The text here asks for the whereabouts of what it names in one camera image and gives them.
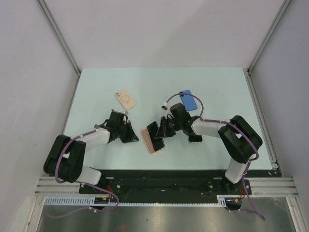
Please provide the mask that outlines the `pink phone case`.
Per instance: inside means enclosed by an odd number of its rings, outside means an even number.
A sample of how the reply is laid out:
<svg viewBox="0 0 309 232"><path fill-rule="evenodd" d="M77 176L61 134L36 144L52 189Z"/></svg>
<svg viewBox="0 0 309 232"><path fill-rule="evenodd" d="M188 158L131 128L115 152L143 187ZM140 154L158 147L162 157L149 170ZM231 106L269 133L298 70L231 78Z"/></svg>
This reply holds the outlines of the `pink phone case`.
<svg viewBox="0 0 309 232"><path fill-rule="evenodd" d="M153 155L155 153L160 152L162 149L164 149L164 147L162 147L161 149L159 149L157 151L154 150L154 147L153 147L153 144L152 144L152 141L151 141L151 138L150 138L150 135L148 133L147 128L142 129L140 131L140 134L141 134L141 137L143 139L143 142L144 142L145 147L147 148L147 151L149 152L149 154Z"/></svg>

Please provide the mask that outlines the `beige phone case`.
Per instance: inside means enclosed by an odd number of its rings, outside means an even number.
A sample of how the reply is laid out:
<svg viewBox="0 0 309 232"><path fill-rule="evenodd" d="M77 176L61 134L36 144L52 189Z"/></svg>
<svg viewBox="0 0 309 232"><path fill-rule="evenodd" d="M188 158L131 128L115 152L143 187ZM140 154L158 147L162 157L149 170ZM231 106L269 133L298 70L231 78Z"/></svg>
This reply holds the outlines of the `beige phone case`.
<svg viewBox="0 0 309 232"><path fill-rule="evenodd" d="M126 89L119 90L115 93L115 96L125 110L136 106L136 101Z"/></svg>

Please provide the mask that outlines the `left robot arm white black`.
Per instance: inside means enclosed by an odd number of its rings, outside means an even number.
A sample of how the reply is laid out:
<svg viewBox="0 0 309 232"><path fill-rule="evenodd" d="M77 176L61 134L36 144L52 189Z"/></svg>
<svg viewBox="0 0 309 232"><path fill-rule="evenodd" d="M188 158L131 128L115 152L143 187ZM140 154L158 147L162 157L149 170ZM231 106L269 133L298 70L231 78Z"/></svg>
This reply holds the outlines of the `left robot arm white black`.
<svg viewBox="0 0 309 232"><path fill-rule="evenodd" d="M43 165L43 171L58 183L87 183L96 193L102 193L107 182L101 172L85 166L86 152L116 139L124 144L138 142L127 114L112 110L110 117L94 129L74 138L58 135Z"/></svg>

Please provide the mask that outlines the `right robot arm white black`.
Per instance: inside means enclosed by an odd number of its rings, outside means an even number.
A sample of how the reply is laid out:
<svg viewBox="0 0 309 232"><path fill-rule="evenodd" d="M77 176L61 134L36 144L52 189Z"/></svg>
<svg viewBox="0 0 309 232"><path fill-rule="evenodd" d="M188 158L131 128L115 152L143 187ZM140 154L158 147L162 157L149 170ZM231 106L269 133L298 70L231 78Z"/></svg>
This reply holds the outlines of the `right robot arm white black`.
<svg viewBox="0 0 309 232"><path fill-rule="evenodd" d="M234 116L228 121L202 119L191 116L182 103L162 108L166 114L160 119L160 126L154 134L156 139L173 137L182 131L188 137L210 136L220 138L231 160L225 172L223 189L234 194L240 188L240 180L246 174L250 162L258 159L258 149L263 144L261 137L241 116Z"/></svg>

